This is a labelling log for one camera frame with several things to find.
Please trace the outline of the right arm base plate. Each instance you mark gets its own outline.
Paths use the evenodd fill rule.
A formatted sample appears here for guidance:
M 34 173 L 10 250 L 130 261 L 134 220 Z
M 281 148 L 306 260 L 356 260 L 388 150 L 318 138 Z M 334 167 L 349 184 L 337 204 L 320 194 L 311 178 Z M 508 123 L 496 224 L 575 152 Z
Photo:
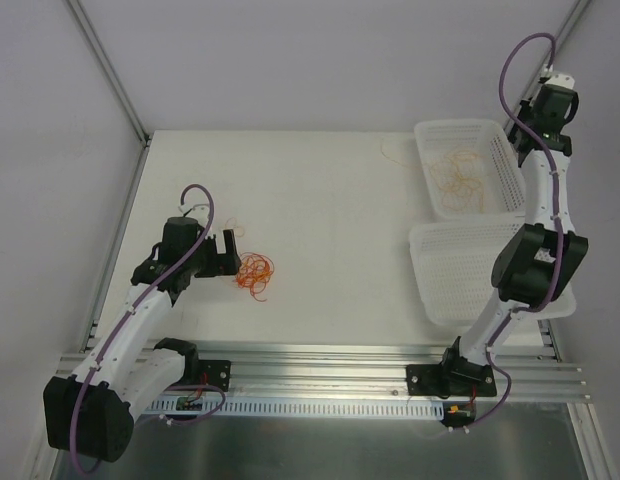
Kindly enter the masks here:
M 485 365 L 469 375 L 446 371 L 441 364 L 406 366 L 406 382 L 410 396 L 450 397 L 497 396 L 493 370 Z

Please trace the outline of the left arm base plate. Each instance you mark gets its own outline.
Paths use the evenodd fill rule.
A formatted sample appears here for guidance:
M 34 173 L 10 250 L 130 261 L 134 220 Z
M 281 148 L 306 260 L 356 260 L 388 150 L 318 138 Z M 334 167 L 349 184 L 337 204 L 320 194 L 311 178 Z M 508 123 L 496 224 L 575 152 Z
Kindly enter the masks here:
M 198 361 L 197 379 L 202 384 L 215 386 L 227 392 L 231 380 L 232 362 L 229 360 L 204 360 Z

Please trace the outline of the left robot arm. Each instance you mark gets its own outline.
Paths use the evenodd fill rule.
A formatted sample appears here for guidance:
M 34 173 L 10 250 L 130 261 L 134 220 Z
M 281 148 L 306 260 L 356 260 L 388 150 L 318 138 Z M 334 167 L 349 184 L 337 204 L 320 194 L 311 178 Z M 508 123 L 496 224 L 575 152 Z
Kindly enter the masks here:
M 71 374 L 48 381 L 43 404 L 50 447 L 115 462 L 138 418 L 162 392 L 200 387 L 206 375 L 192 342 L 163 338 L 142 366 L 136 361 L 192 280 L 238 273 L 233 230 L 222 232 L 223 251 L 208 231 L 194 218 L 169 218 L 160 242 L 134 269 L 118 319 Z

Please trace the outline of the red orange wire ball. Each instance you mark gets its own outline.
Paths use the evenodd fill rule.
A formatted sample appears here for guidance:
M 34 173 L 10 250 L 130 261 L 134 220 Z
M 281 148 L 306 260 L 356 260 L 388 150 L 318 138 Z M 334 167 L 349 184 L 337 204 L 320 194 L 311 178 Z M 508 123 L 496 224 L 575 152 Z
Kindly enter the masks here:
M 264 292 L 275 273 L 274 262 L 266 255 L 254 252 L 244 252 L 239 258 L 234 283 L 239 289 L 247 290 L 255 301 L 266 302 Z

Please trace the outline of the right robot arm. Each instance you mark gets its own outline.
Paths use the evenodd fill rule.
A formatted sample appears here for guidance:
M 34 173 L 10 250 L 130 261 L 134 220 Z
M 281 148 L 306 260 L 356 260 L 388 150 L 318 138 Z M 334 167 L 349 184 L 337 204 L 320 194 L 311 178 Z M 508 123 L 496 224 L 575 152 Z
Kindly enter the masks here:
M 565 75 L 541 80 L 521 103 L 509 139 L 526 185 L 524 223 L 495 260 L 495 291 L 479 319 L 436 366 L 433 393 L 440 398 L 495 396 L 495 348 L 523 316 L 558 299 L 586 256 L 588 240 L 577 234 L 569 213 L 572 141 L 562 132 L 578 105 L 574 81 Z

